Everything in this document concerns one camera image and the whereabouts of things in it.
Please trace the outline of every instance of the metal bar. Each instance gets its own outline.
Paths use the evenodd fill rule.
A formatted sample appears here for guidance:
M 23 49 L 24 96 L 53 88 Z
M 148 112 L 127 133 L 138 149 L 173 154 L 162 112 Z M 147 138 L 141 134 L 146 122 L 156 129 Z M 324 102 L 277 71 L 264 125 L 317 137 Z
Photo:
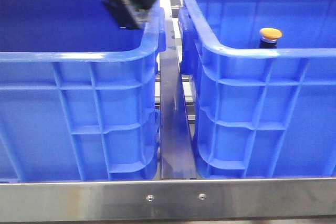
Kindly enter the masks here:
M 160 0 L 160 3 L 165 11 L 167 32 L 167 50 L 160 53 L 160 178 L 196 178 L 171 4 L 170 0 Z
M 336 216 L 336 178 L 0 184 L 0 222 Z
M 81 221 L 65 221 L 65 222 L 49 222 L 49 224 L 77 224 L 77 223 L 84 223 Z M 148 222 L 148 221 L 118 221 L 113 222 L 113 224 L 335 224 L 335 218 L 309 218 L 309 219 L 279 219 L 279 220 L 211 220 L 211 221 L 155 221 L 155 222 Z M 86 221 L 85 224 L 111 224 L 109 221 Z
M 160 75 L 156 76 L 155 82 L 160 82 Z M 182 82 L 189 82 L 189 76 L 182 76 Z
M 170 1 L 171 1 L 171 6 L 172 6 L 173 18 L 177 18 L 178 11 L 180 7 L 182 6 L 181 0 L 170 0 Z

